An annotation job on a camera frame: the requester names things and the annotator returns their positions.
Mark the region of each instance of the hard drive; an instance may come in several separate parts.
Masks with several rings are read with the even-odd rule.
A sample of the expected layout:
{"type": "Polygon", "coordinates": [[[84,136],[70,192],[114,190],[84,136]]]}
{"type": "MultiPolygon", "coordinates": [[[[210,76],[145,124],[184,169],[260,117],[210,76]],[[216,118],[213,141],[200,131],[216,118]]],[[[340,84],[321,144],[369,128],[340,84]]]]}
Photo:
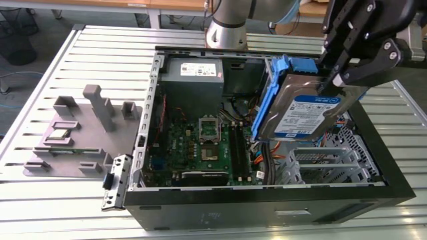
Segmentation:
{"type": "Polygon", "coordinates": [[[301,66],[284,55],[265,61],[266,81],[260,110],[252,125],[256,141],[316,141],[338,116],[368,90],[346,86],[337,96],[318,96],[322,77],[300,74],[301,66]]]}

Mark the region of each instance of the white sticker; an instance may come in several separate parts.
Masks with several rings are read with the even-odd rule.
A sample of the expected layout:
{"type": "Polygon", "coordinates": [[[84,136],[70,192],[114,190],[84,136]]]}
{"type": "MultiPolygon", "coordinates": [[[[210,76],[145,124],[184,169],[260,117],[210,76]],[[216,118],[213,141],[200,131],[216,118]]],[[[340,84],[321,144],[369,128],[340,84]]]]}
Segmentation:
{"type": "Polygon", "coordinates": [[[340,101],[338,97],[296,96],[274,128],[274,134],[284,138],[302,138],[312,134],[325,119],[324,112],[333,109],[340,101]]]}
{"type": "Polygon", "coordinates": [[[129,7],[142,7],[142,8],[146,7],[145,4],[137,4],[137,3],[128,3],[126,5],[128,5],[129,7]]]}
{"type": "Polygon", "coordinates": [[[182,63],[180,65],[180,75],[216,77],[214,63],[182,63]]]}
{"type": "Polygon", "coordinates": [[[265,173],[262,171],[256,171],[256,178],[264,179],[265,173]]]}

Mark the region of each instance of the power supply label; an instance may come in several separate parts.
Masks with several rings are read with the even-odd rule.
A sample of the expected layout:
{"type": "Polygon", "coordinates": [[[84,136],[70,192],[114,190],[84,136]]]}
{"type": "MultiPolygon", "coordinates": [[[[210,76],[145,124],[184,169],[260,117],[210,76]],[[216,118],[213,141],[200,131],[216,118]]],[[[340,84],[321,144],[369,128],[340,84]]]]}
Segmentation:
{"type": "Polygon", "coordinates": [[[180,65],[180,75],[216,77],[214,63],[182,63],[180,65]]]}

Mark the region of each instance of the blue cable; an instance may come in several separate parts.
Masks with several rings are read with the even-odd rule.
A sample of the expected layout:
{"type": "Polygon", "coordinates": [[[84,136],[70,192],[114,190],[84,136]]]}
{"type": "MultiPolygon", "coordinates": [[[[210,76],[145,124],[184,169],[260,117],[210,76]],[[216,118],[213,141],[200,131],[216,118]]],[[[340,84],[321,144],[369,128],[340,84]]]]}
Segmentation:
{"type": "Polygon", "coordinates": [[[2,104],[0,104],[0,107],[8,108],[8,109],[21,109],[22,108],[22,106],[6,106],[2,104]]]}

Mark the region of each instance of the metal side bracket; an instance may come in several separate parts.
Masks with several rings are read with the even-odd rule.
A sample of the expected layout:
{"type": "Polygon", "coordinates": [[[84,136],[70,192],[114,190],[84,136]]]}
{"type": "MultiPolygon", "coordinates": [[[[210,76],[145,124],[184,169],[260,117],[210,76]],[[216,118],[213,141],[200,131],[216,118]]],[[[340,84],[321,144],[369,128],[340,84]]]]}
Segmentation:
{"type": "Polygon", "coordinates": [[[122,203],[125,199],[130,165],[130,155],[124,154],[113,159],[110,171],[106,173],[102,182],[102,188],[105,189],[100,208],[102,212],[125,209],[122,203]]]}

